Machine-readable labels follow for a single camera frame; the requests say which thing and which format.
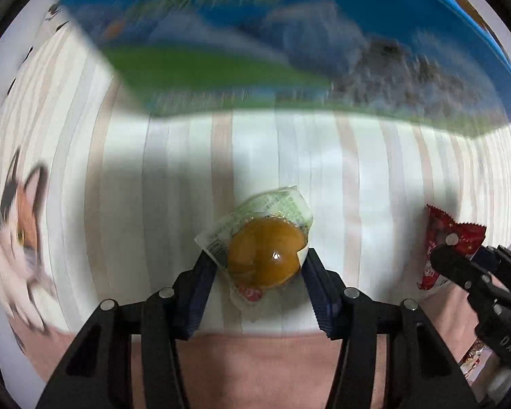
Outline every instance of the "plastic packaging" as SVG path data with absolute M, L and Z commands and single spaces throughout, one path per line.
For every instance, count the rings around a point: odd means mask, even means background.
M 472 257 L 483 244 L 486 226 L 473 223 L 456 223 L 450 215 L 441 209 L 427 205 L 429 211 L 428 227 L 425 234 L 426 259 L 422 282 L 418 288 L 429 291 L 434 286 L 440 286 L 448 280 L 440 278 L 432 268 L 430 253 L 437 246 L 447 244 L 465 257 Z
M 303 265 L 313 216 L 295 186 L 255 195 L 200 233 L 196 243 L 226 273 L 231 300 L 251 319 L 266 291 Z

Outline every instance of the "white striped fabric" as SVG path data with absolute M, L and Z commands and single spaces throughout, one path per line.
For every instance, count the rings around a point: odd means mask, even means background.
M 488 226 L 511 242 L 511 127 L 467 139 L 331 111 L 234 111 L 150 118 L 97 52 L 63 28 L 22 66 L 0 120 L 0 197 L 9 162 L 48 167 L 41 257 L 77 332 L 99 300 L 144 300 L 194 264 L 193 238 L 250 195 L 296 185 L 328 269 L 377 300 L 420 299 L 426 212 Z M 317 330 L 300 277 L 256 322 L 212 289 L 201 330 Z

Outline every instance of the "orange jelly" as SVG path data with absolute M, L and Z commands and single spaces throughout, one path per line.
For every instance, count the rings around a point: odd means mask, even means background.
M 255 218 L 229 243 L 227 269 L 237 285 L 278 286 L 299 270 L 297 252 L 306 243 L 304 233 L 282 218 Z

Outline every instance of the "bolt head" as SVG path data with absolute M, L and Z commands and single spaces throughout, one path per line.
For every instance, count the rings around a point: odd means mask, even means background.
M 159 291 L 161 298 L 172 298 L 174 296 L 174 289 L 171 287 L 164 287 Z
M 447 235 L 447 237 L 445 238 L 445 243 L 447 244 L 447 246 L 456 246 L 456 244 L 458 244 L 458 234 L 456 233 L 452 233 L 452 234 L 449 234 Z
M 410 311 L 415 311 L 418 309 L 418 303 L 410 298 L 403 300 L 403 305 Z
M 115 307 L 115 301 L 114 301 L 114 300 L 110 300 L 109 298 L 108 298 L 107 300 L 104 300 L 104 301 L 100 304 L 100 308 L 101 308 L 103 311 L 109 311 L 109 310 L 112 310 L 114 307 Z
M 358 298 L 360 296 L 360 291 L 358 291 L 355 287 L 347 287 L 344 290 L 344 295 L 348 298 Z

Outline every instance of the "cat eye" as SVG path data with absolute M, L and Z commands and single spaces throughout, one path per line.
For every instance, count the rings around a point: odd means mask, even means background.
M 17 228 L 17 241 L 21 246 L 25 245 L 25 231 L 20 227 Z

